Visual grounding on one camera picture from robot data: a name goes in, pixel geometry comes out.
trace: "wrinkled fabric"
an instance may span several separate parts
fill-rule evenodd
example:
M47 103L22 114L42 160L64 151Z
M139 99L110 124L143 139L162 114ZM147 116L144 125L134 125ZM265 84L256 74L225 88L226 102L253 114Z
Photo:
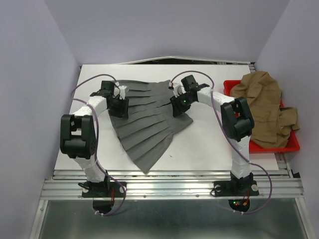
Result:
M182 114L173 117L168 89L169 81L147 83L119 81L129 87L129 118L111 118L112 126L132 162L144 173L148 173L165 153L174 134L188 127L193 120Z
M280 107L281 90L268 72L244 75L230 96L247 99L255 122L251 140L263 148L286 147L291 130L300 129L297 110Z

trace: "white table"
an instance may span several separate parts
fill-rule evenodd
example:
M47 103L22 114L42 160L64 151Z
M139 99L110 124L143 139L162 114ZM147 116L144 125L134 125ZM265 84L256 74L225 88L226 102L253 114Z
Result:
M171 79L186 70L202 71L208 74L215 82L215 90L219 92L223 92L225 80L240 80L243 75L250 73L248 65L83 65L78 84L98 74L110 74L117 80L159 82ZM176 82L187 75L189 73L180 76ZM206 77L196 73L194 76L198 83L211 85ZM92 92L100 89L102 80L111 80L111 78L99 77L84 84L76 91L75 97L88 100ZM77 111L80 107L82 107L81 103L73 102L70 113ZM195 103L187 114L194 120L194 123L174 136L171 145L152 167L151 172L230 171L232 164L230 146L221 132L213 109ZM100 114L99 123L98 158L102 166L107 170L139 170L116 138L107 111ZM273 153L251 154L250 158L252 162L260 164L267 170L278 170ZM59 152L55 170L79 169L76 162Z

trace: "white wall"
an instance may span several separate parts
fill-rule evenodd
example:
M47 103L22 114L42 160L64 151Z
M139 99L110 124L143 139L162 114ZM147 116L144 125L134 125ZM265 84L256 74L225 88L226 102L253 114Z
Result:
M78 63L42 0L0 7L0 238L28 238Z
M319 236L318 10L318 0L291 0L256 67L278 80L285 105L298 108L301 149L288 157L294 171L301 174L307 207Z
M256 61L289 0L45 0L81 64Z

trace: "brown garment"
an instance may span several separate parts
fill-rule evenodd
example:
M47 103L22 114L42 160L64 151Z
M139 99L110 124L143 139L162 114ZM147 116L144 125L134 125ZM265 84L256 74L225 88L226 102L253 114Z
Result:
M254 118L251 139L263 148L283 148L291 130L298 130L297 110L280 107L281 90L268 72L257 71L243 76L230 96L247 99Z

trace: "metal floor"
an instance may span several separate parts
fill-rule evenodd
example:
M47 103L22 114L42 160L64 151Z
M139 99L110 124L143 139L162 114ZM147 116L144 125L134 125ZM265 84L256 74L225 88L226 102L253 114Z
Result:
M264 199L252 199L251 209ZM272 199L259 213L220 207L227 200L125 202L122 213L94 215L91 201L50 201L41 239L303 239L294 199Z

